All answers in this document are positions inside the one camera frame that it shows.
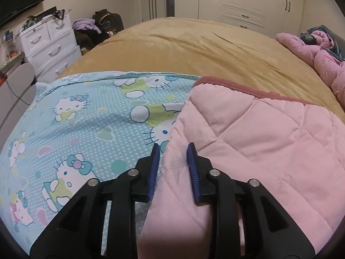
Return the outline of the black bag on floor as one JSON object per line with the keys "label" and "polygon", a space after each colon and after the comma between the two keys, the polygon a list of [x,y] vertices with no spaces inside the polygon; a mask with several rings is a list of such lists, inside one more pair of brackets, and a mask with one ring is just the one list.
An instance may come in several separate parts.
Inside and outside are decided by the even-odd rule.
{"label": "black bag on floor", "polygon": [[117,13],[109,12],[107,9],[95,12],[92,18],[95,20],[95,25],[102,32],[113,32],[117,34],[124,29],[121,16]]}

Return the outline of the pink floral crumpled comforter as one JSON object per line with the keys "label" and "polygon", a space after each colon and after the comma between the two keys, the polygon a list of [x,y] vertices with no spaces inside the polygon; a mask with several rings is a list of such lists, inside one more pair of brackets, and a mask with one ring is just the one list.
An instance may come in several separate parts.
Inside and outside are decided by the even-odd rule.
{"label": "pink floral crumpled comforter", "polygon": [[314,68],[322,81],[344,106],[344,53],[324,27],[314,27],[299,36],[279,33],[275,39]]}

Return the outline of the blue Hello Kitty sheet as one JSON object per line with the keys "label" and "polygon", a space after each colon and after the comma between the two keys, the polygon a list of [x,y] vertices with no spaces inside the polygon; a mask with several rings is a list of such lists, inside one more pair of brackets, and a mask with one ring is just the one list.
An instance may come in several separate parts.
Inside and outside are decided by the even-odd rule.
{"label": "blue Hello Kitty sheet", "polygon": [[36,84],[1,150],[1,220],[28,252],[90,179],[112,180],[165,151],[196,76],[105,71]]}

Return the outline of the white wardrobe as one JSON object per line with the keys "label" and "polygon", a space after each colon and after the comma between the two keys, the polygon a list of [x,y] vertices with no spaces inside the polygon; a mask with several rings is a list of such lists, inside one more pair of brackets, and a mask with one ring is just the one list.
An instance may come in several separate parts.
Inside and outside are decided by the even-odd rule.
{"label": "white wardrobe", "polygon": [[174,0],[175,16],[221,22],[275,37],[299,34],[304,0]]}

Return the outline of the white drawer cabinet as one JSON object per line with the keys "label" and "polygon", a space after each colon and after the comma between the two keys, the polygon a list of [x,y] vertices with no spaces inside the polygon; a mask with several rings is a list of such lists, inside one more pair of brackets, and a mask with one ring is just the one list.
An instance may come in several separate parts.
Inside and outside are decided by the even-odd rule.
{"label": "white drawer cabinet", "polygon": [[39,82],[55,81],[82,56],[70,16],[64,10],[19,33],[15,44],[24,53],[25,62],[34,67]]}

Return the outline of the pink quilted jacket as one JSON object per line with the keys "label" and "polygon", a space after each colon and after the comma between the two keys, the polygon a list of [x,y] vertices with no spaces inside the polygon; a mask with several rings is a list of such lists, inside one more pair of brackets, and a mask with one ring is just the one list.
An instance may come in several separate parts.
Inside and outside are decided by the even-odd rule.
{"label": "pink quilted jacket", "polygon": [[187,147],[230,178],[259,180],[322,250],[344,218],[344,123],[328,109],[199,79],[169,133],[140,258],[207,258],[210,207],[194,203]]}

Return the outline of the grey low tv cabinet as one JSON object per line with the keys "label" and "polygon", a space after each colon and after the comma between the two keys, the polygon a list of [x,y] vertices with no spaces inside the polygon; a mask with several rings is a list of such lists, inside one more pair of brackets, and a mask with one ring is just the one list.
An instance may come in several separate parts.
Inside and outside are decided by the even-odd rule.
{"label": "grey low tv cabinet", "polygon": [[1,85],[1,147],[33,102],[35,83],[34,67],[24,63],[10,72]]}

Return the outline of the purple clothes pile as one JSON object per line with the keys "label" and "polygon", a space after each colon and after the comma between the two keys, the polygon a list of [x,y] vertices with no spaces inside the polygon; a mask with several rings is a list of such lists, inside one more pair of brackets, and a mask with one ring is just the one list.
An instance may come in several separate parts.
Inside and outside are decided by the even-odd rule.
{"label": "purple clothes pile", "polygon": [[94,19],[78,19],[72,24],[74,30],[94,30],[98,34],[102,33],[96,26]]}

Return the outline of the tan bed blanket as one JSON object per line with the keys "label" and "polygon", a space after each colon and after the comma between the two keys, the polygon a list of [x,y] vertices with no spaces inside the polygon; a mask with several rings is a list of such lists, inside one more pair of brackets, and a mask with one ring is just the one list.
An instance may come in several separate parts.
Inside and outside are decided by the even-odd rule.
{"label": "tan bed blanket", "polygon": [[63,76],[100,71],[213,76],[323,106],[344,108],[317,72],[273,38],[212,21],[166,17],[129,27],[97,45]]}

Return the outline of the grey quilted headboard cushion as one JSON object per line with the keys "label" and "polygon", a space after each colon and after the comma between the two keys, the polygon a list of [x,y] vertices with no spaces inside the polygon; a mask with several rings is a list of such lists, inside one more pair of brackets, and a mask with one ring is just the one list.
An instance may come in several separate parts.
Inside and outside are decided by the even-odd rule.
{"label": "grey quilted headboard cushion", "polygon": [[325,28],[325,30],[327,31],[327,33],[336,41],[338,47],[344,51],[345,48],[345,40],[340,37],[338,34],[334,33],[333,31],[331,31],[327,26],[323,26]]}

